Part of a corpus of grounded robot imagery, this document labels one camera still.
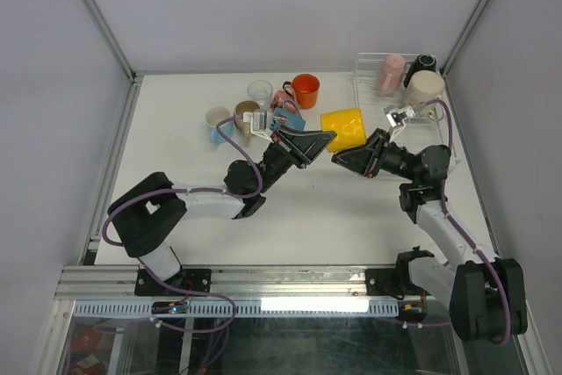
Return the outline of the black mug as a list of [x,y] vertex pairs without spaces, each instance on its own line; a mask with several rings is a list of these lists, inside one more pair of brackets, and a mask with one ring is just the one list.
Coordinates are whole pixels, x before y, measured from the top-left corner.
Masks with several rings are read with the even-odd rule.
[[403,85],[406,88],[409,85],[409,82],[412,76],[419,71],[422,70],[429,70],[432,72],[436,72],[437,69],[437,62],[436,57],[431,54],[421,54],[416,57],[416,59],[410,64],[407,73],[403,80]]

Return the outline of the beige mug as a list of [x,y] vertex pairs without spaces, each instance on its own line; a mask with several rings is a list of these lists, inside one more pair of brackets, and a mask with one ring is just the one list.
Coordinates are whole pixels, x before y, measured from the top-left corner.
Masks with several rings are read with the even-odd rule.
[[250,131],[251,116],[253,112],[259,109],[259,104],[251,100],[242,101],[234,108],[234,116],[236,117],[234,125],[246,143],[252,138],[252,133]]

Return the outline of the yellow mug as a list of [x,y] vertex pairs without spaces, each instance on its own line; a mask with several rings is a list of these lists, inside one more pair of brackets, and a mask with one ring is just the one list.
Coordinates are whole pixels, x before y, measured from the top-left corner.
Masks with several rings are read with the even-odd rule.
[[359,108],[323,113],[321,130],[336,133],[336,137],[327,146],[327,151],[332,154],[361,147],[367,140],[364,119]]

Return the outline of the green inside mug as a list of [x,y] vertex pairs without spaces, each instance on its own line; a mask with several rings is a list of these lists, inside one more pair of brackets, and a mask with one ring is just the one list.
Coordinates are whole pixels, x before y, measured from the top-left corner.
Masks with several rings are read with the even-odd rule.
[[413,73],[405,89],[403,105],[417,107],[429,100],[443,98],[444,79],[435,71],[420,70]]

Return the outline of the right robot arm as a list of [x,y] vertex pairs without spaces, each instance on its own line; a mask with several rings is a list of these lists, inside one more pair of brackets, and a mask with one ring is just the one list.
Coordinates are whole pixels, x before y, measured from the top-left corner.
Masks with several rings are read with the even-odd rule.
[[412,154],[378,129],[363,146],[336,153],[332,161],[366,178],[380,171],[403,178],[402,211],[431,237],[446,262],[425,250],[401,253],[393,285],[403,293],[421,288],[446,306],[460,339],[503,345],[528,328],[522,267],[476,242],[456,219],[444,192],[450,158],[445,145]]

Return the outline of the white light-blue mug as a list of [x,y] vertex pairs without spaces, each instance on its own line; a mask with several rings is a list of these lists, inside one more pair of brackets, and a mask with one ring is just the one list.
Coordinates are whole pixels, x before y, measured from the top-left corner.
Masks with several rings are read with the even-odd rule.
[[205,122],[208,126],[208,137],[212,144],[226,142],[219,131],[231,138],[234,133],[234,122],[231,112],[223,106],[216,106],[210,109],[205,115]]

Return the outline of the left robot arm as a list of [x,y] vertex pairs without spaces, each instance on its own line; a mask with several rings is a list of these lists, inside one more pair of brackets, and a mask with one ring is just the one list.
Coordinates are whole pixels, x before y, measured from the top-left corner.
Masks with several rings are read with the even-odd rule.
[[154,172],[110,205],[102,237],[138,260],[161,292],[181,292],[182,265],[166,243],[173,229],[188,219],[252,216],[289,168],[306,168],[335,137],[333,131],[280,127],[271,134],[260,162],[249,157],[232,162],[220,186],[174,184],[165,173]]

